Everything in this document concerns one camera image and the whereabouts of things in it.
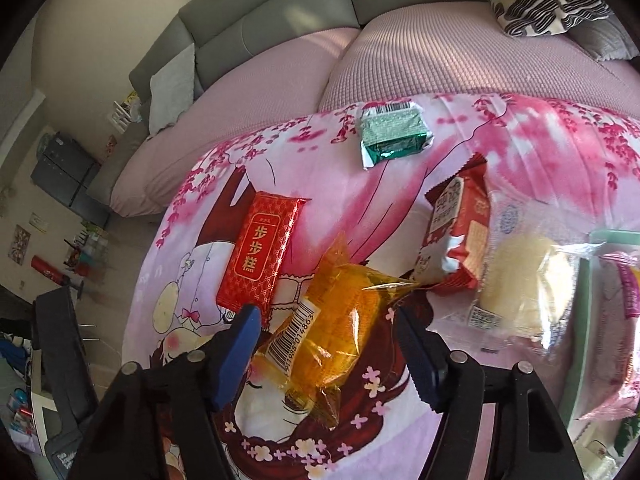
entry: metal screw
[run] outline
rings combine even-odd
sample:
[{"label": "metal screw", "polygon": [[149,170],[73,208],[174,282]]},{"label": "metal screw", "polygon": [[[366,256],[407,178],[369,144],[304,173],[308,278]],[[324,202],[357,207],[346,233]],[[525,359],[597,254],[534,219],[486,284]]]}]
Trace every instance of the metal screw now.
[{"label": "metal screw", "polygon": [[529,361],[520,361],[518,363],[518,370],[523,374],[530,374],[533,371],[533,365]]},{"label": "metal screw", "polygon": [[451,352],[449,357],[451,357],[451,360],[453,362],[458,363],[460,365],[462,363],[466,363],[466,360],[469,359],[469,356],[466,355],[462,350],[454,350],[453,352]]},{"label": "metal screw", "polygon": [[199,363],[205,357],[205,353],[202,350],[194,350],[193,352],[189,352],[187,355],[187,361],[191,363]]},{"label": "metal screw", "polygon": [[129,361],[128,363],[124,364],[120,370],[125,375],[132,375],[138,371],[138,363]]}]

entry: pink bow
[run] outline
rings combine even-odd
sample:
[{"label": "pink bow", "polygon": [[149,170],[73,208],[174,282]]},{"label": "pink bow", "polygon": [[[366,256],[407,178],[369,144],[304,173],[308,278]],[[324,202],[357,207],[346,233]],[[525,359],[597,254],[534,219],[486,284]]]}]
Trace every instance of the pink bow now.
[{"label": "pink bow", "polygon": [[186,308],[184,308],[180,317],[184,319],[191,318],[196,323],[200,322],[200,313],[197,310],[189,312]]}]

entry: pink sofa cushion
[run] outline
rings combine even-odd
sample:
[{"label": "pink sofa cushion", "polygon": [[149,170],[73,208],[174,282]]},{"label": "pink sofa cushion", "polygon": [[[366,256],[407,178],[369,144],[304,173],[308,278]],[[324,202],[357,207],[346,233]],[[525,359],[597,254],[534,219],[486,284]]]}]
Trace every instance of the pink sofa cushion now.
[{"label": "pink sofa cushion", "polygon": [[329,74],[360,33],[315,32],[275,46],[232,70],[131,157],[111,193],[122,216],[161,212],[184,175],[220,140],[318,111]]},{"label": "pink sofa cushion", "polygon": [[372,20],[332,73],[321,110],[421,92],[516,92],[640,117],[637,78],[619,78],[565,35],[512,38],[481,2],[393,10]]}]

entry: cream-colored pastry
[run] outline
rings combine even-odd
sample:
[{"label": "cream-colored pastry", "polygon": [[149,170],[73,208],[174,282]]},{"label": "cream-colored pastry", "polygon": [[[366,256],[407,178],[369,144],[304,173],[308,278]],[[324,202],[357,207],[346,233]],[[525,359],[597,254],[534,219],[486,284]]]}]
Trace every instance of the cream-colored pastry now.
[{"label": "cream-colored pastry", "polygon": [[513,335],[548,333],[574,296],[574,270],[556,243],[535,234],[506,237],[487,268],[480,307]]}]

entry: red package with gold text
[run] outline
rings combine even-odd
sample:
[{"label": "red package with gold text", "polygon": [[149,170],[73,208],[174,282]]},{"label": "red package with gold text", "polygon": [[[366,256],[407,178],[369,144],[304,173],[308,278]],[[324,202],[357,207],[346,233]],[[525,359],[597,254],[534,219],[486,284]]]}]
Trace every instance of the red package with gold text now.
[{"label": "red package with gold text", "polygon": [[262,326],[269,325],[278,271],[305,202],[263,191],[255,194],[218,290],[219,306],[238,312],[253,303],[260,308]]},{"label": "red package with gold text", "polygon": [[476,153],[449,180],[431,189],[433,213],[413,279],[439,294],[476,288],[489,232],[486,160]]}]

